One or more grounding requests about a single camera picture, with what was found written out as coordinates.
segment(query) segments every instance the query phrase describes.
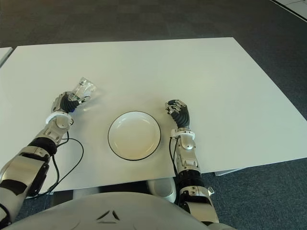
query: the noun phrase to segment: floor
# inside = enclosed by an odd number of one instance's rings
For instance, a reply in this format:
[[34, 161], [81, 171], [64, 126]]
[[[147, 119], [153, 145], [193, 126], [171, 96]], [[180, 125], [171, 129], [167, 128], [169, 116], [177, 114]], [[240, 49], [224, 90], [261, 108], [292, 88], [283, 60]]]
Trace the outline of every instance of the floor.
[[[234, 37], [307, 118], [307, 23], [272, 1], [1, 0], [0, 47], [206, 37]], [[203, 178], [216, 191], [221, 222], [307, 229], [306, 165], [302, 159]], [[18, 219], [51, 203], [26, 200]]]
[[276, 0], [292, 11], [303, 16], [307, 20], [307, 1], [306, 0]]

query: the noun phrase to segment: robotic hand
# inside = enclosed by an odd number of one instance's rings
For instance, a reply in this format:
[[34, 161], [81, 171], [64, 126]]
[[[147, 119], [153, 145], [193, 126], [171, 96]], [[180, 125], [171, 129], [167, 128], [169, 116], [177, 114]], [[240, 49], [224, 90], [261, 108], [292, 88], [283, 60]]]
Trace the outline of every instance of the robotic hand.
[[90, 99], [94, 85], [82, 78], [72, 92], [64, 92], [52, 105], [46, 126], [28, 146], [0, 171], [0, 229], [16, 218], [24, 199], [39, 193], [49, 169], [50, 157], [57, 152], [63, 135], [73, 120], [69, 113]]
[[214, 191], [211, 187], [205, 188], [201, 179], [201, 170], [195, 154], [195, 134], [189, 128], [188, 107], [181, 100], [171, 100], [165, 104], [165, 109], [177, 124], [177, 130], [173, 129], [171, 136], [177, 139], [175, 150], [178, 204], [199, 221], [208, 224], [218, 223], [219, 220], [210, 199]]

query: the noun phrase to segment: black cable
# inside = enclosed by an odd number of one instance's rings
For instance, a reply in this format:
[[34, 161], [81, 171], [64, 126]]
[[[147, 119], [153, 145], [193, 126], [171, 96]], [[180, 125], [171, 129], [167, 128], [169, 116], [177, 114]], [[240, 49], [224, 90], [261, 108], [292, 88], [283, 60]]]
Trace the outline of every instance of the black cable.
[[38, 194], [37, 196], [34, 196], [34, 197], [30, 198], [30, 199], [36, 199], [36, 198], [39, 198], [39, 197], [41, 197], [41, 196], [43, 196], [43, 195], [45, 195], [45, 194], [50, 194], [50, 193], [52, 192], [52, 190], [55, 189], [55, 187], [58, 186], [58, 184], [59, 184], [65, 177], [67, 177], [67, 176], [68, 176], [68, 175], [79, 165], [79, 163], [81, 162], [81, 160], [82, 160], [82, 158], [83, 158], [83, 156], [84, 156], [84, 147], [83, 147], [82, 143], [81, 143], [80, 141], [78, 141], [77, 139], [70, 138], [68, 132], [67, 132], [67, 138], [63, 138], [63, 139], [62, 139], [62, 140], [67, 140], [67, 141], [65, 141], [65, 142], [63, 142], [63, 143], [61, 143], [61, 144], [59, 144], [58, 147], [61, 146], [61, 145], [63, 145], [63, 144], [66, 144], [70, 139], [71, 139], [71, 140], [74, 140], [74, 141], [77, 141], [77, 142], [80, 144], [81, 148], [82, 148], [82, 154], [81, 154], [81, 157], [80, 157], [79, 161], [78, 161], [78, 162], [76, 163], [76, 165], [75, 165], [75, 166], [74, 166], [74, 167], [73, 167], [73, 168], [72, 168], [72, 169], [61, 179], [61, 180], [60, 180], [60, 179], [59, 179], [59, 169], [58, 169], [57, 163], [56, 163], [55, 158], [54, 158], [54, 155], [53, 155], [53, 156], [52, 156], [52, 161], [53, 161], [54, 167], [55, 167], [56, 172], [57, 172], [57, 180], [56, 180], [56, 182], [55, 182], [49, 189], [47, 189], [46, 192], [41, 193], [41, 194]]
[[177, 143], [178, 143], [178, 138], [176, 138], [176, 144], [175, 144], [175, 149], [174, 149], [174, 154], [173, 154], [174, 162], [175, 162], [175, 153], [176, 153]]
[[63, 143], [60, 143], [60, 144], [57, 146], [57, 148], [60, 147], [61, 145], [66, 144], [66, 143], [69, 141], [70, 138], [69, 138], [69, 133], [68, 133], [68, 131], [67, 131], [66, 134], [67, 134], [67, 138], [64, 138], [64, 139], [62, 139], [62, 140], [67, 140], [67, 141], [64, 141]]
[[82, 158], [83, 158], [83, 155], [84, 155], [84, 147], [83, 147], [83, 145], [81, 144], [81, 142], [78, 141], [77, 139], [74, 139], [74, 138], [70, 138], [70, 140], [77, 141], [77, 142], [80, 144], [80, 146], [81, 146], [81, 148], [82, 148], [82, 154], [81, 154], [81, 157], [80, 157], [79, 161], [76, 163], [76, 165], [75, 165], [65, 176], [63, 176], [62, 179], [60, 179], [60, 181], [58, 182], [58, 184], [61, 183], [61, 181], [64, 180], [64, 178], [67, 177], [67, 176], [69, 175], [69, 173], [71, 173], [71, 172], [79, 165], [79, 163], [81, 162], [81, 160], [82, 160]]
[[174, 162], [174, 158], [173, 158], [173, 156], [172, 156], [172, 151], [171, 151], [171, 143], [172, 143], [172, 137], [170, 137], [170, 139], [169, 139], [169, 145], [168, 145], [168, 150], [169, 150], [169, 155], [170, 155], [170, 157], [171, 157], [171, 159], [172, 159], [172, 163], [173, 163], [173, 167], [174, 167], [174, 172], [175, 172], [175, 175], [176, 175], [176, 177], [178, 176], [178, 172], [177, 172], [177, 168], [176, 168], [176, 166], [175, 166], [175, 162]]

